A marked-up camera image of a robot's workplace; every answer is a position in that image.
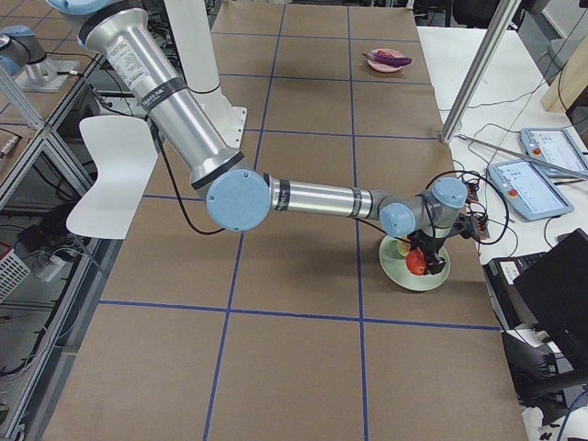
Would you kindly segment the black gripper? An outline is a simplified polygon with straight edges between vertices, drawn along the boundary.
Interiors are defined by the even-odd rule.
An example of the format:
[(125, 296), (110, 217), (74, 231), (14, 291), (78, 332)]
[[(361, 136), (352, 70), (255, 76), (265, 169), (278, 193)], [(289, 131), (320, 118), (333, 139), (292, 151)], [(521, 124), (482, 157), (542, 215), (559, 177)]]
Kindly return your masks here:
[(447, 236), (441, 237), (436, 234), (433, 237), (423, 230), (408, 235), (411, 250), (420, 248), (424, 253), (427, 264), (426, 275), (436, 275), (445, 266), (446, 260), (439, 255), (439, 252), (445, 244), (446, 239), (457, 235), (461, 235), (465, 239), (472, 238), (474, 236), (474, 226), (470, 216), (458, 215)]

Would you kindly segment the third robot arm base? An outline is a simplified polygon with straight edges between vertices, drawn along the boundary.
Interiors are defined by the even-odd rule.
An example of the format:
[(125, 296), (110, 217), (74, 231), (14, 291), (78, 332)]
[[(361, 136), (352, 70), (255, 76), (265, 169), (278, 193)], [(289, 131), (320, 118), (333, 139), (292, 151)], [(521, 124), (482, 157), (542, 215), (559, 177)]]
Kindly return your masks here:
[(79, 62), (54, 60), (29, 27), (14, 25), (1, 29), (1, 66), (23, 91), (58, 92)]

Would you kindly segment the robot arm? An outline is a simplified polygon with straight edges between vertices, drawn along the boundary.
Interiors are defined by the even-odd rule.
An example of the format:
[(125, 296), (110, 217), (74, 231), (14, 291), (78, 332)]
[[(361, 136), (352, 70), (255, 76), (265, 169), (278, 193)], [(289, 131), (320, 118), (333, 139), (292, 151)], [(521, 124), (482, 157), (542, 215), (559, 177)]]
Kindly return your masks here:
[(167, 14), (175, 42), (196, 43), (181, 51), (180, 69), (165, 57), (147, 28), (148, 14), (138, 1), (56, 1), (81, 44), (103, 55), (137, 98), (147, 117), (183, 159), (191, 186), (205, 200), (210, 217), (228, 231), (258, 226), (271, 211), (294, 211), (376, 220), (384, 232), (405, 242), (418, 263), (415, 275), (435, 275), (447, 265), (440, 253), (453, 236), (475, 238), (475, 224), (464, 211), (467, 186), (439, 177), (412, 198), (383, 191), (333, 187), (257, 173), (230, 132), (243, 112), (220, 90), (220, 78), (203, 5), (170, 5)]

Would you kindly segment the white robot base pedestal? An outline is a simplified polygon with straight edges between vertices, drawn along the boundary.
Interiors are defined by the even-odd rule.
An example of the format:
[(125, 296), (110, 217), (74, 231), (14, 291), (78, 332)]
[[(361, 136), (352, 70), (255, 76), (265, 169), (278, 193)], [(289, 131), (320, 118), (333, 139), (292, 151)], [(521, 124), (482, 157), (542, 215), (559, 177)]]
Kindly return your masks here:
[(247, 109), (235, 107), (221, 90), (209, 20), (202, 0), (165, 0), (187, 85), (224, 141), (241, 145)]

